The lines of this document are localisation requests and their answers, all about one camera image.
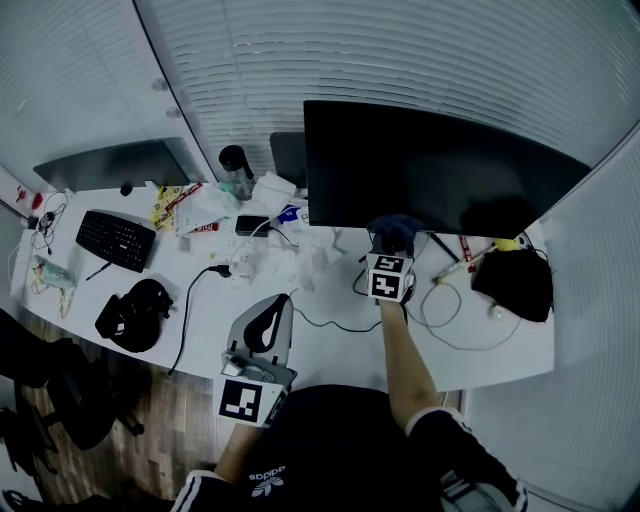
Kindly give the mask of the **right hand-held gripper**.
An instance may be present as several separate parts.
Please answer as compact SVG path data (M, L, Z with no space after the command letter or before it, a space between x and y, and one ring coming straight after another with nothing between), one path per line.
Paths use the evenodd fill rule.
M414 260L401 256L366 255L367 294L378 301L401 303L415 287Z

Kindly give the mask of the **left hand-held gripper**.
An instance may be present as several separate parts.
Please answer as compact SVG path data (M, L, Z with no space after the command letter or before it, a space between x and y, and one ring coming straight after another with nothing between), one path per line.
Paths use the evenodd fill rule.
M232 324L216 382L214 410L252 427L270 427L292 389L297 372L285 365L293 332L293 304L287 294L260 300Z

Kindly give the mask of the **grey-blue cloth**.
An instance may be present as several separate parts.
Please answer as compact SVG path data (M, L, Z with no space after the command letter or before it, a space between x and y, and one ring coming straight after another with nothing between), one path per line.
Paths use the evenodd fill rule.
M395 256L404 253L414 257L414 241L421 222L403 214L381 216L367 225L372 235L372 253Z

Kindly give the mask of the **large black monitor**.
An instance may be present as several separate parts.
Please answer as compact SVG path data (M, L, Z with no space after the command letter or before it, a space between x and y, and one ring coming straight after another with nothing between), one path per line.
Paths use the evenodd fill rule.
M401 214L423 231L512 239L590 168L456 117L356 102L303 104L309 220L364 228Z

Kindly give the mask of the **person's right forearm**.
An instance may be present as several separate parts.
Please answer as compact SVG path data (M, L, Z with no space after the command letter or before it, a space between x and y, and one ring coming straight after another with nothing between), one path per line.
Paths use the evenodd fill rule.
M388 394L392 415L405 429L420 411L438 407L439 394L399 303L380 303Z

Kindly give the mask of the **person's left forearm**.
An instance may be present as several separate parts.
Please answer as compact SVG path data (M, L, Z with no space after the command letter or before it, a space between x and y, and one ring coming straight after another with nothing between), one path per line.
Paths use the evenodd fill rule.
M262 434L261 428L236 424L214 473L229 483L237 483L253 447Z

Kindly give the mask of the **grey side monitor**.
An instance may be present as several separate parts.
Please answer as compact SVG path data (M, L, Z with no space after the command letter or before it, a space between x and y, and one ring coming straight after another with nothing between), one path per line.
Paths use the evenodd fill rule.
M167 145L155 139L85 151L55 159L33 171L56 190L73 192L187 185L189 178Z

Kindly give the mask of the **torn white tissue pieces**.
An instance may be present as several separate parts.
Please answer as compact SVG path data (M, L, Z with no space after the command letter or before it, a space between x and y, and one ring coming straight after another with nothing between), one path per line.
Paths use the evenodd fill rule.
M280 242L274 275L304 292L314 292L324 274L348 251L339 246L342 228L273 228Z

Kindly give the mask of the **white power strip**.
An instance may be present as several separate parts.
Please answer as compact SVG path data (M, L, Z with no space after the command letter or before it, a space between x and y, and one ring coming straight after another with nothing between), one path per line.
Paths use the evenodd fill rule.
M224 250L223 263L228 264L232 288L249 286L255 277L254 245L250 238L232 238Z

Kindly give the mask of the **slim red packet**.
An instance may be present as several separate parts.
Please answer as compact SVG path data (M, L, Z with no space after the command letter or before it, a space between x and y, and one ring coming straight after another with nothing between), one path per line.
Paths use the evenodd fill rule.
M474 273L477 271L475 263L473 262L473 255L471 253L468 241L465 236L459 236L459 243L464 255L464 261L467 264L467 271Z

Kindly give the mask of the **black power adapter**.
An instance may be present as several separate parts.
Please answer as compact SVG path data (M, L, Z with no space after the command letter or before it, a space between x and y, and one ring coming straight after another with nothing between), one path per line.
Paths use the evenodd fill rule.
M236 220L235 234L240 237L266 238L270 230L268 216L239 215Z

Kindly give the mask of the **black bag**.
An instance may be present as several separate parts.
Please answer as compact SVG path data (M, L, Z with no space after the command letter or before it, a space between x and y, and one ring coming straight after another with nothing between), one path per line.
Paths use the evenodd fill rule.
M533 250L490 252L471 289L529 322L546 322L553 304L550 265Z

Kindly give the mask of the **person's dark striped shirt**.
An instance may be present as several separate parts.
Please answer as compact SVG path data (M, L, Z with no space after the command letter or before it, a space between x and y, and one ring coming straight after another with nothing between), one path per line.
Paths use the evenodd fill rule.
M394 420L387 394L292 392L238 482L194 470L171 512L527 512L524 485L447 408Z

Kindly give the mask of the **white folded tissue pack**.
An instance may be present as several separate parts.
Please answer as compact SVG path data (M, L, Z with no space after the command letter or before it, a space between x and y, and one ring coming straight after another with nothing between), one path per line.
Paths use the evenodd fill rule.
M284 208L294 196L296 189L295 184L269 171L258 178L252 198L271 209Z

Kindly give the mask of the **yellow snack packet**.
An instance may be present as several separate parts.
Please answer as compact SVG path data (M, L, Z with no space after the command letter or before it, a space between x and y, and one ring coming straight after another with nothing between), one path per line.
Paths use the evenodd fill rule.
M173 202L183 192L182 186L167 186L158 190L150 210L150 221L156 231L172 230L175 225Z

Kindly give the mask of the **dark flat panel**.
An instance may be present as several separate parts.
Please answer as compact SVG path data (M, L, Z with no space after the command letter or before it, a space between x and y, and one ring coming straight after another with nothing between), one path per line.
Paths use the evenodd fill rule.
M297 188L307 187L307 156L303 132L274 132L269 138L275 172Z

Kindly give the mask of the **long red snack packet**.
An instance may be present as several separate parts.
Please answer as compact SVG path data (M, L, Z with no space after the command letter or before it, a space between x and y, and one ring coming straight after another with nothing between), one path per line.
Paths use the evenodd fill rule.
M165 210L167 212L172 211L176 205L178 205L180 202L184 201L186 198L196 193L202 186L203 186L202 183L196 183L191 187L189 187L186 191L181 192L175 199L173 199L171 202L169 202L165 206Z

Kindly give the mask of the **black keyboard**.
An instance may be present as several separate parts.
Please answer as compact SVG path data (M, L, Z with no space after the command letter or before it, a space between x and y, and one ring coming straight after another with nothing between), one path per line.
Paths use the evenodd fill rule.
M154 230L98 211L87 211L76 243L106 263L141 273L156 239Z

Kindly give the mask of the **black-capped clear water bottle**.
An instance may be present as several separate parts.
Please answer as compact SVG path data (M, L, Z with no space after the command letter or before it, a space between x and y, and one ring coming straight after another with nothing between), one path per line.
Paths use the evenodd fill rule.
M240 201L251 200L256 180L244 149L239 145L224 147L219 153L219 163L226 171L236 197Z

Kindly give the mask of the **black office chair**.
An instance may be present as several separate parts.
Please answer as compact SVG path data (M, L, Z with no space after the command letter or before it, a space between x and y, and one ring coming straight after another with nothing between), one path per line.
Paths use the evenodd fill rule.
M144 426L131 415L101 357L90 361L69 338L47 342L0 309L0 375L32 389L45 388L54 412L39 420L61 423L74 444L88 450L120 421L132 435Z

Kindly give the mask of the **pale green packet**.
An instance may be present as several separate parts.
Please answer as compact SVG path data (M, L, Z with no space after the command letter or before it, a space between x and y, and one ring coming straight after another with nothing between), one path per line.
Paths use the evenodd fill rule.
M29 266L33 272L30 284L32 293L40 295L48 289L56 289L60 296L58 316L65 319L76 291L75 276L69 270L40 255L34 255Z

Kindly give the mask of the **black wheeled chair base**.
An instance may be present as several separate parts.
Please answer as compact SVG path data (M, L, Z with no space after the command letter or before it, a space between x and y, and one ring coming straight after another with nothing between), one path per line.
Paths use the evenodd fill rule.
M46 455L47 449L56 451L57 448L31 412L19 413L8 407L0 409L0 444L6 447L11 468L15 472L22 470L33 480L38 491L41 491L42 479L36 466L37 459L46 470L57 474Z

